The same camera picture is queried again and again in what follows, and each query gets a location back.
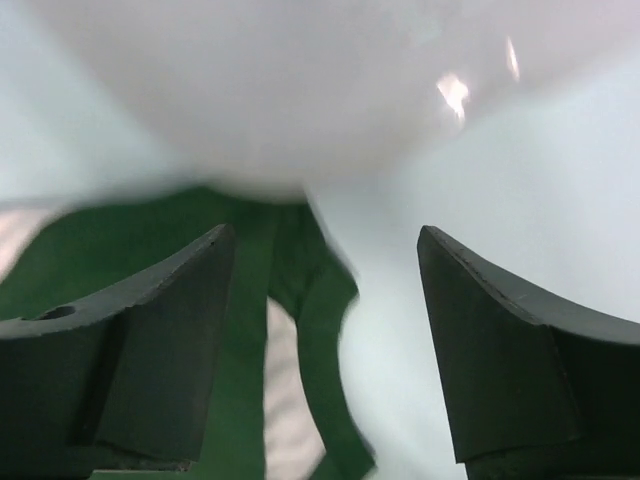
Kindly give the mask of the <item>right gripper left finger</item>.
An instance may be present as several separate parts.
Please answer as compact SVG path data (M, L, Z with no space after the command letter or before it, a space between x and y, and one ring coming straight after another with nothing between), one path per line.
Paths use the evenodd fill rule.
M199 457L235 235L1 325L1 475L183 472Z

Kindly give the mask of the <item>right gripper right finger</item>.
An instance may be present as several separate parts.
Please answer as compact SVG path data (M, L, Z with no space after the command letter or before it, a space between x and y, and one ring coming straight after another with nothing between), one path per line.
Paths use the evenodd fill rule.
M555 295L442 230L420 274L456 460L471 479L635 479L639 327Z

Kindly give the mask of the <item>white and dark green t-shirt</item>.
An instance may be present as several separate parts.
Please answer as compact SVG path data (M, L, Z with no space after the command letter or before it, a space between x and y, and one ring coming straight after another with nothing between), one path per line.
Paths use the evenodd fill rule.
M236 232L229 323L194 479L266 479L267 305L297 330L304 405L325 451L305 479L361 479L374 459L341 385L338 337L358 289L306 203L265 204L193 188L142 203L84 208L41 230L1 284L3 319L30 317L143 270L220 224Z

